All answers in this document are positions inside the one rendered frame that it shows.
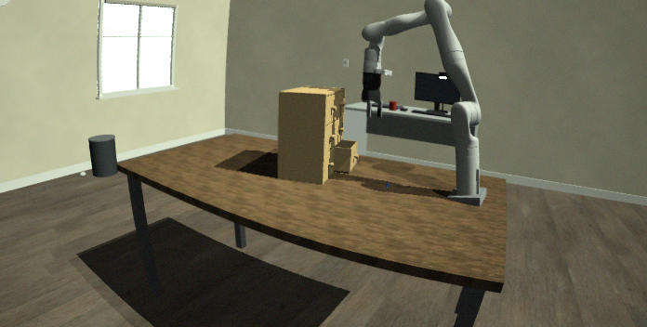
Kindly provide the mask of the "tan wooden chest of drawers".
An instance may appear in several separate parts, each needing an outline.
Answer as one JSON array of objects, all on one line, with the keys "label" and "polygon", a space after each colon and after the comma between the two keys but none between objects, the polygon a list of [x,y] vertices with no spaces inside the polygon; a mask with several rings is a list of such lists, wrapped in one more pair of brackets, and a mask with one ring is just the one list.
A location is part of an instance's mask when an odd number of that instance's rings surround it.
[{"label": "tan wooden chest of drawers", "polygon": [[326,96],[345,90],[306,86],[279,92],[279,179],[323,184],[325,126],[344,115],[325,124]]}]

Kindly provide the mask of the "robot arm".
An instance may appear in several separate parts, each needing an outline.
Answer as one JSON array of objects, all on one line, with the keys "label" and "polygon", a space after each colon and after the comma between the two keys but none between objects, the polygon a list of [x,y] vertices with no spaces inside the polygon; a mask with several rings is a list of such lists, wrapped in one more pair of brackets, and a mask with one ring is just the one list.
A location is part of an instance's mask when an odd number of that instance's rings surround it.
[{"label": "robot arm", "polygon": [[480,194],[479,140],[470,133],[469,128],[478,125],[482,115],[462,47],[449,22],[452,9],[444,0],[426,0],[424,8],[425,10],[417,13],[404,14],[365,26],[362,36],[370,42],[369,46],[372,48],[365,49],[364,60],[381,62],[381,50],[386,35],[392,36],[431,24],[444,70],[464,101],[455,103],[451,109],[451,125],[456,144],[456,194]]}]

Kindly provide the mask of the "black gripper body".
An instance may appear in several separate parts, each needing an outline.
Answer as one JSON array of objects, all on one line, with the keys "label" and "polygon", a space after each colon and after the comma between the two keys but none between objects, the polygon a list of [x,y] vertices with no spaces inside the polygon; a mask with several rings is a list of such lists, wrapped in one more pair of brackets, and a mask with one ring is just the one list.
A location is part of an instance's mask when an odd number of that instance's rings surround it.
[{"label": "black gripper body", "polygon": [[362,100],[380,101],[381,74],[392,75],[392,71],[382,70],[380,61],[364,61]]}]

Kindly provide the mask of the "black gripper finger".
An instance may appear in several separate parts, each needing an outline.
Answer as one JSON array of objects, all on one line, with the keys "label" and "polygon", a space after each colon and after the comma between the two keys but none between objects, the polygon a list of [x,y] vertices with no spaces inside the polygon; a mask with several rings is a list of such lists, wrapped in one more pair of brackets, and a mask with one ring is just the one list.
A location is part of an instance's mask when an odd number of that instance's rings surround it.
[{"label": "black gripper finger", "polygon": [[383,101],[374,101],[374,102],[378,103],[377,117],[382,117],[382,103],[383,103]]},{"label": "black gripper finger", "polygon": [[372,101],[363,100],[363,102],[366,102],[366,103],[367,103],[366,117],[371,117],[371,115],[372,115],[372,109],[371,109],[371,107],[372,107]]}]

